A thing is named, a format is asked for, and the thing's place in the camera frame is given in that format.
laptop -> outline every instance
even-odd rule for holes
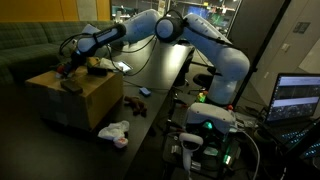
[[[314,126],[311,117],[319,99],[320,74],[279,73],[262,125],[276,141],[290,149]],[[320,155],[320,141],[313,146],[302,156]]]

paper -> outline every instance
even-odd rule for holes
[[[112,63],[112,61],[110,59],[106,59],[106,58],[100,59],[100,67],[105,68],[105,69],[110,69],[110,70],[117,70],[117,68],[118,69],[120,68],[118,63],[116,63],[116,62]]]

red object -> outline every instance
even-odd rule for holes
[[[227,106],[227,109],[233,111],[233,106],[230,104]]]
[[[63,74],[63,71],[64,71],[64,66],[63,66],[63,65],[60,65],[60,66],[57,68],[57,73]]]

monitor screen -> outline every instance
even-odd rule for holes
[[[187,14],[190,14],[190,13],[197,14],[202,18],[207,19],[209,10],[204,7],[189,6]]]
[[[320,97],[320,74],[277,76],[266,122],[313,116]]]

black cable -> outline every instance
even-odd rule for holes
[[[147,59],[147,62],[142,66],[142,68],[140,68],[139,71],[137,71],[137,72],[135,72],[135,73],[133,73],[133,74],[125,73],[126,76],[135,76],[135,75],[137,75],[138,73],[140,73],[140,72],[146,67],[146,65],[147,65],[148,62],[150,61],[150,58],[151,58],[152,53],[153,53],[153,51],[154,51],[154,48],[156,47],[157,40],[158,40],[158,39],[156,39],[156,42],[154,42],[154,45],[153,45],[153,47],[152,47],[150,56],[149,56],[149,58]]]
[[[75,34],[75,35],[72,35],[72,36],[68,37],[67,39],[65,39],[65,40],[60,44],[59,54],[62,55],[62,56],[64,56],[64,57],[66,57],[66,56],[63,54],[63,52],[62,52],[63,48],[64,48],[67,44],[69,44],[75,37],[77,37],[77,36],[83,36],[83,35],[91,35],[91,34],[89,34],[89,33],[80,33],[80,34]]]
[[[143,45],[141,48],[137,49],[137,50],[134,50],[134,51],[122,51],[120,49],[116,49],[110,45],[108,45],[112,50],[115,50],[115,51],[118,51],[118,52],[122,52],[122,53],[135,53],[135,52],[138,52],[140,50],[142,50],[143,48],[145,48],[148,44],[150,44],[150,42],[155,38],[156,36],[153,35],[152,38],[145,44]]]
[[[129,82],[129,81],[126,81],[126,80],[123,80],[124,82],[126,83],[129,83],[130,85],[133,85],[133,86],[136,86],[136,87],[139,87],[139,88],[142,88],[142,87],[145,87],[145,86],[141,86],[141,85],[138,85],[138,84],[135,84],[135,83],[132,83],[132,82]],[[160,90],[160,91],[169,91],[170,89],[161,89],[161,88],[153,88],[153,87],[145,87],[147,89],[150,89],[150,90]]]
[[[179,12],[179,11],[176,11],[176,10],[174,10],[174,9],[170,9],[168,12],[166,12],[166,14],[164,14],[163,16],[166,16],[167,14],[169,14],[169,12],[174,12],[174,13],[176,13],[178,16],[179,16],[179,18],[181,19],[181,20],[183,20],[183,17],[182,17],[182,15],[181,15],[181,13]]]
[[[245,99],[245,100],[247,100],[247,101],[249,101],[249,102],[252,102],[252,103],[254,103],[254,104],[257,104],[257,105],[260,105],[260,106],[263,106],[263,107],[265,106],[264,104],[261,104],[261,103],[252,101],[252,100],[250,100],[250,99],[248,99],[248,98],[246,98],[246,97],[241,96],[241,98],[243,98],[243,99]]]
[[[248,110],[247,108],[244,108],[242,106],[236,106],[235,110],[237,112],[240,112],[240,113],[241,113],[241,110],[242,110],[243,112],[247,113],[248,115],[251,115],[251,116],[253,116],[255,118],[259,118],[259,111],[257,111],[256,109],[255,109],[256,113],[252,113],[252,112],[250,112],[250,110]]]
[[[230,47],[230,48],[233,48],[233,49],[237,49],[237,50],[239,50],[239,51],[242,52],[242,50],[241,50],[240,48],[234,46],[234,45],[231,44],[231,43],[228,43],[228,42],[222,40],[220,37],[218,37],[218,38],[213,38],[213,37],[210,37],[210,36],[207,36],[207,35],[204,35],[204,34],[198,32],[197,30],[193,29],[193,28],[190,27],[190,26],[187,26],[187,28],[188,28],[190,31],[194,32],[195,34],[198,34],[199,36],[201,36],[201,37],[203,37],[203,38],[209,39],[209,40],[214,41],[214,42],[216,42],[216,43],[218,43],[218,44],[221,44],[221,45],[226,45],[227,47]]]
[[[110,61],[111,61],[112,65],[113,65],[113,67],[116,68],[119,72],[122,72],[123,74],[125,74],[125,72],[123,72],[121,69],[119,69],[119,68],[114,64],[114,62],[113,62],[113,60],[112,60],[111,51],[110,51],[110,49],[109,49],[108,47],[107,47],[107,50],[108,50],[108,52],[109,52],[109,54],[110,54]]]
[[[201,60],[206,64],[206,66],[209,66],[209,64],[202,58],[201,54],[199,53],[198,49],[196,49],[199,57],[201,58]]]

